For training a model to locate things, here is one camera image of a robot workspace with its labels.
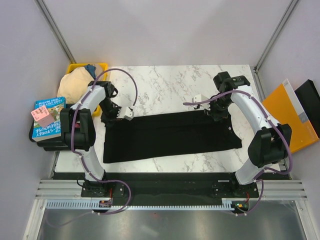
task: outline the book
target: book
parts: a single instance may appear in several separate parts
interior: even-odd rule
[[[292,153],[318,141],[318,135],[288,79],[284,80],[262,103],[281,124],[289,124],[291,127]]]
[[[33,122],[32,139],[36,142],[61,136],[60,111],[66,107],[66,99],[55,97],[36,101],[34,109],[45,106],[54,118],[54,122],[46,127],[41,127],[36,121]]]

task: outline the pink cube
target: pink cube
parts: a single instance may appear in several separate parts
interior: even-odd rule
[[[43,128],[55,121],[54,117],[50,114],[46,106],[41,106],[33,110],[31,114],[34,120]]]

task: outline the white wall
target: white wall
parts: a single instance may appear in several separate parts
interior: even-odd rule
[[[0,239],[22,239],[52,153],[29,141],[30,112],[55,97],[68,61],[33,0],[0,3]]]
[[[290,0],[45,0],[76,61],[255,65]]]
[[[307,79],[320,93],[320,1],[301,0],[268,55],[259,76],[266,96],[288,78],[293,89]],[[301,179],[320,228],[320,143],[293,155],[293,175]]]

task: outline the yellow crate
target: yellow crate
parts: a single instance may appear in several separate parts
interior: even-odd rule
[[[76,68],[79,68],[79,67],[84,67],[85,65],[88,65],[88,64],[92,64],[92,63],[72,63],[68,66],[68,69],[66,70],[66,74],[69,74],[71,73],[73,70],[75,70]],[[98,63],[102,70],[105,71],[108,69],[108,64],[107,63]],[[101,77],[99,79],[99,81],[105,81],[107,79],[107,75],[108,73],[105,73],[103,75],[103,77]],[[100,106],[98,105],[98,107],[95,109],[95,111],[93,112],[92,116],[93,117],[98,117],[100,116],[100,111],[101,111],[101,108]]]

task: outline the white marble tabletop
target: white marble tabletop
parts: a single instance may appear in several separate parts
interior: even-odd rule
[[[194,111],[184,106],[192,97],[203,94],[211,97],[218,93],[213,78],[219,72],[230,76],[244,75],[258,97],[249,65],[184,65],[184,66],[125,66],[136,81],[138,100],[135,116]],[[120,106],[131,106],[135,98],[134,85],[123,72],[112,71],[110,81],[119,90],[113,101]],[[229,107],[235,134],[242,140],[242,148],[226,151],[155,157],[150,159],[103,163],[105,126],[100,117],[94,118],[96,140],[94,148],[106,172],[234,172],[248,159],[248,146],[254,133],[240,109]],[[71,151],[61,151],[55,172],[84,172],[79,158]]]

